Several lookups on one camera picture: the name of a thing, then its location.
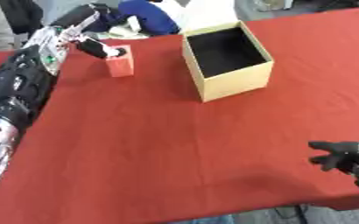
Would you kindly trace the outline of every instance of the small pink cube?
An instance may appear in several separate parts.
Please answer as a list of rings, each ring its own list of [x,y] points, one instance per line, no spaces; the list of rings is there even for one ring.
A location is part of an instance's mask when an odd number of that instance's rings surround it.
[[[130,45],[116,45],[115,48],[123,48],[126,54],[120,57],[110,57],[106,59],[111,77],[124,77],[134,74],[133,55]]]

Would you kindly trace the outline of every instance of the red tablecloth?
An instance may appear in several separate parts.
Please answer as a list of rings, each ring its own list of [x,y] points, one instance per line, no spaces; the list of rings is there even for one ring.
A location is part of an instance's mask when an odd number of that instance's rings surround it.
[[[359,141],[359,10],[248,25],[276,60],[269,86],[205,104],[180,36],[129,41],[130,78],[74,52],[0,182],[0,224],[359,207],[353,179],[310,165],[306,147]]]

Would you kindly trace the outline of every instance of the open box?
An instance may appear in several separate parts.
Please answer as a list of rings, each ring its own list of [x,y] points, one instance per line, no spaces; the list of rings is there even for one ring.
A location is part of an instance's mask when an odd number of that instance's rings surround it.
[[[183,56],[204,102],[267,85],[273,58],[244,23],[183,35]]]

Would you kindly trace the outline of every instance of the cardboard box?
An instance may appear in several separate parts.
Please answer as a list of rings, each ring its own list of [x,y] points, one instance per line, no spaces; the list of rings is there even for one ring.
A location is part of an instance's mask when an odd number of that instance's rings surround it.
[[[124,77],[134,74],[134,63],[130,45],[116,45],[114,48],[123,48],[126,54],[120,57],[109,57],[106,64],[109,67],[111,77]]]
[[[242,22],[183,34],[183,56],[203,102],[267,85],[273,58]]]

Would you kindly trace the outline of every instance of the robotic arm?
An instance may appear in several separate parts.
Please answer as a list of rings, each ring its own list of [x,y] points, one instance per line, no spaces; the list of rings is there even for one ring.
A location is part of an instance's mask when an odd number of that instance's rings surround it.
[[[359,186],[359,143],[358,142],[310,142],[309,147],[329,152],[329,155],[311,157],[310,162],[321,165],[324,172],[334,168],[351,174]]]
[[[0,176],[26,130],[50,98],[71,43],[98,58],[119,57],[111,48],[82,34],[105,10],[82,5],[37,30],[25,46],[0,66]]]

